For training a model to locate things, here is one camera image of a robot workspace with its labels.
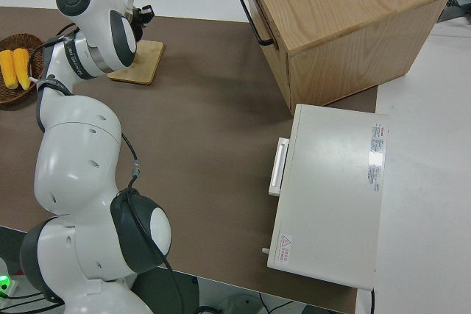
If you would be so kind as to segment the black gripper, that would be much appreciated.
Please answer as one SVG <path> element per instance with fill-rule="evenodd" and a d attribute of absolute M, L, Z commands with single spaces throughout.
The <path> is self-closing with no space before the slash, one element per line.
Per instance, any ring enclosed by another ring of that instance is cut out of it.
<path fill-rule="evenodd" d="M 150 4 L 143 6 L 142 8 L 133 7 L 132 20 L 130 26 L 135 36 L 135 41 L 139 42 L 143 37 L 144 33 L 144 16 L 153 16 L 154 12 Z"/>

